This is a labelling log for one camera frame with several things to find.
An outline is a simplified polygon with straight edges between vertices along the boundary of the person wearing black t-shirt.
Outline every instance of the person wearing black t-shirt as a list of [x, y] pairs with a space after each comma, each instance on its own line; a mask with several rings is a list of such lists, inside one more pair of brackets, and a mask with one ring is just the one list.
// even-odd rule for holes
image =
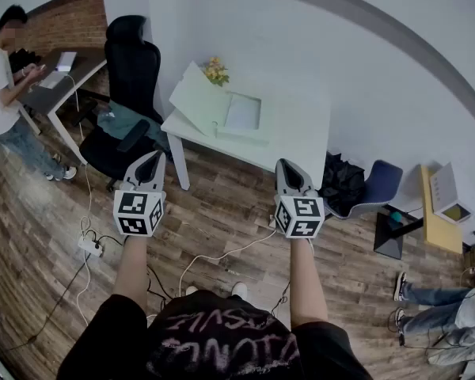
[[63, 360], [58, 379], [371, 379], [347, 333], [329, 323], [307, 240], [291, 240], [291, 331], [245, 301], [243, 283], [229, 298], [210, 291], [175, 298], [147, 328], [148, 241], [128, 238], [113, 294]]

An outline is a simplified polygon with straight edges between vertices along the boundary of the teal object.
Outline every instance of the teal object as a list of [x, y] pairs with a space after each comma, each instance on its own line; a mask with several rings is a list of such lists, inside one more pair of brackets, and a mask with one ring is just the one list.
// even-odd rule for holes
[[396, 222], [401, 222], [401, 214], [395, 211], [390, 215], [390, 219], [393, 219]]
[[140, 120], [146, 120], [150, 123], [150, 129], [146, 133], [146, 136], [153, 139], [163, 150], [170, 152], [167, 134], [160, 129], [160, 124], [113, 100], [109, 101], [109, 106], [105, 111], [99, 112], [97, 125], [102, 128], [106, 134], [121, 140], [127, 136]]

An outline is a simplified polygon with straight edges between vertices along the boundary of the jeans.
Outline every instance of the jeans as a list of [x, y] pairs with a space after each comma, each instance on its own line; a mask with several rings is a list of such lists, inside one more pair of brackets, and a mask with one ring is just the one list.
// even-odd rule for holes
[[411, 283], [405, 283], [402, 291], [405, 301], [433, 307], [418, 313], [415, 317], [404, 317], [401, 320], [403, 333], [412, 335], [425, 333], [430, 329], [441, 329], [445, 333], [454, 331], [451, 337], [452, 335], [461, 336], [466, 329], [462, 331], [457, 329], [456, 315], [462, 300], [470, 290], [469, 288], [423, 289], [415, 288]]
[[26, 165], [33, 166], [44, 174], [51, 174], [56, 179], [63, 179], [65, 168], [44, 149], [23, 117], [0, 135], [0, 143], [18, 154]]

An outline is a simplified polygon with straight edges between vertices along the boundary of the tabletop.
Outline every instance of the tabletop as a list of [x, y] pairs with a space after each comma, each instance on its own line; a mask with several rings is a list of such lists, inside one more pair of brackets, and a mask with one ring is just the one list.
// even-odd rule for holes
[[167, 133], [209, 147], [233, 158], [274, 172], [276, 162], [286, 158], [303, 168], [315, 188], [320, 188], [324, 176], [325, 152], [329, 138], [330, 105], [318, 92], [304, 92], [292, 86], [272, 84], [253, 72], [230, 75], [228, 91], [267, 100], [274, 108], [272, 135], [267, 146], [235, 142], [206, 136], [175, 109], [162, 124]]
[[[39, 65], [46, 65], [44, 76], [47, 77], [58, 64], [62, 52], [72, 51], [78, 54], [75, 57], [69, 75], [76, 85], [86, 79], [106, 64], [103, 48], [97, 47], [59, 47], [45, 55]], [[64, 78], [53, 89], [35, 85], [31, 90], [19, 96], [18, 100], [41, 114], [48, 114], [63, 98], [74, 90], [74, 83], [70, 78]]]
[[451, 252], [462, 253], [461, 227], [433, 213], [429, 182], [433, 173], [427, 166], [420, 166], [422, 204], [424, 206], [424, 241], [429, 245], [438, 246]]

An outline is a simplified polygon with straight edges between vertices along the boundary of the hand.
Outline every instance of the hand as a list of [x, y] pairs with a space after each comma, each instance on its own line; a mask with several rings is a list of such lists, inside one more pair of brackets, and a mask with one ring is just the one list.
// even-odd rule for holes
[[26, 80], [30, 83], [37, 82], [42, 78], [44, 75], [44, 72], [46, 71], [46, 68], [41, 69], [38, 66], [33, 65], [34, 68], [29, 71], [29, 73], [26, 75]]
[[25, 77], [32, 71], [36, 68], [36, 64], [35, 63], [30, 63], [29, 65], [25, 66], [23, 68], [23, 74], [25, 75]]

